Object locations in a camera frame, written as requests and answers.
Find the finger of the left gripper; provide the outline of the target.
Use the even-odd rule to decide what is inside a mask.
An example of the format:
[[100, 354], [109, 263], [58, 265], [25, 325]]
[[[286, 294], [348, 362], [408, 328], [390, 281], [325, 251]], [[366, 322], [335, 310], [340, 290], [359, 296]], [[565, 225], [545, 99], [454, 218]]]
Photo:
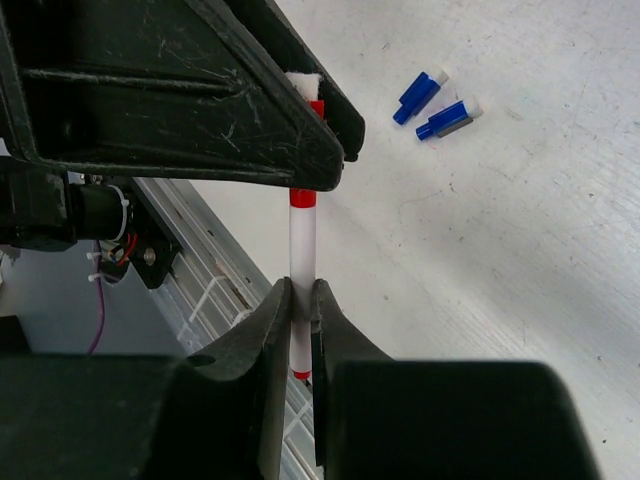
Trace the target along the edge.
[[286, 72], [319, 74], [321, 76], [319, 96], [325, 101], [328, 126], [335, 134], [345, 152], [347, 162], [358, 160], [364, 145], [365, 120], [347, 98], [333, 77], [310, 50], [275, 1], [266, 1], [274, 15], [271, 56]]
[[49, 168], [330, 191], [345, 160], [223, 1], [5, 1], [1, 106]]

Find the white pen red end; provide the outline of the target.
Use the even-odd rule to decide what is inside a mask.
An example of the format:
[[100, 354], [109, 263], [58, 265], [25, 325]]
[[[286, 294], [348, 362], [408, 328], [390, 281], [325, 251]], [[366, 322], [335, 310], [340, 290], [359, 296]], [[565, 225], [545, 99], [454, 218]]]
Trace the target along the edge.
[[293, 319], [289, 366], [297, 379], [312, 372], [311, 294], [316, 279], [316, 205], [312, 190], [289, 190], [289, 257]]

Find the red pen cap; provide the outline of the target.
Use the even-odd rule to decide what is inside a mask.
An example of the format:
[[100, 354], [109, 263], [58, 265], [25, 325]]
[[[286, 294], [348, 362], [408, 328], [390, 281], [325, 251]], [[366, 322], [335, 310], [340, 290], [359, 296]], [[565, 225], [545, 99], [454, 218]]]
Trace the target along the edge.
[[325, 123], [325, 101], [320, 99], [322, 76], [319, 73], [287, 71], [284, 111], [295, 128], [303, 127], [313, 117]]

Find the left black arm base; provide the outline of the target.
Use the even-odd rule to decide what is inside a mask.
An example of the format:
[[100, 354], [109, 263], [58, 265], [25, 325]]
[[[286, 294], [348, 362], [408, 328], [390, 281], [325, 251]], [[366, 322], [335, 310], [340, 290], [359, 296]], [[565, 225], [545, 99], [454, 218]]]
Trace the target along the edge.
[[148, 289], [159, 288], [180, 245], [137, 181], [82, 175], [69, 193], [76, 238], [100, 243], [108, 280], [116, 283], [134, 269]]

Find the blue pen cap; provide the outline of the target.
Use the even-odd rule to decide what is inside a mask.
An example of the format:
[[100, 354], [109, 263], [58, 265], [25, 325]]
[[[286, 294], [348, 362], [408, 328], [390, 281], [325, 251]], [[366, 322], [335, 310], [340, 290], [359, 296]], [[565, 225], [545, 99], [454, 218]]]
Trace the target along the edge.
[[432, 137], [442, 138], [473, 123], [482, 114], [483, 109], [477, 99], [469, 97], [433, 114], [425, 124], [416, 128], [415, 133], [420, 141]]
[[420, 72], [399, 98], [399, 108], [393, 115], [398, 125], [406, 124], [419, 114], [449, 80], [442, 69], [434, 70], [432, 75]]

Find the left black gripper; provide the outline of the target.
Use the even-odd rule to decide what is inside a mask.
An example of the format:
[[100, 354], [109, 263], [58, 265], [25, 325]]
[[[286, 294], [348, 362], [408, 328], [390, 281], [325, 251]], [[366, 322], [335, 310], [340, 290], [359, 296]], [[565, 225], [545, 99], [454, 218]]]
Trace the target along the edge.
[[67, 250], [75, 244], [68, 176], [1, 157], [1, 245]]

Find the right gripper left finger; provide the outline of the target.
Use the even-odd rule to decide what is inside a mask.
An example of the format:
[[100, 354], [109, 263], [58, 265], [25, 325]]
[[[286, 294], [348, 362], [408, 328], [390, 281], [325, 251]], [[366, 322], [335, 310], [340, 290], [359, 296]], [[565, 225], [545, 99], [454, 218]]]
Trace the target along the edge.
[[6, 355], [5, 479], [275, 479], [292, 284], [195, 354]]

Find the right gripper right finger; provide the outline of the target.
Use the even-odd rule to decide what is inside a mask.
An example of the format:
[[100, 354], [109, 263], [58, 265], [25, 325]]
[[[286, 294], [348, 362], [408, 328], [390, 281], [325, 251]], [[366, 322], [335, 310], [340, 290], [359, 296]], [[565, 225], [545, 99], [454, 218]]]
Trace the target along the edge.
[[315, 460], [328, 479], [597, 479], [570, 394], [534, 361], [396, 360], [311, 300]]

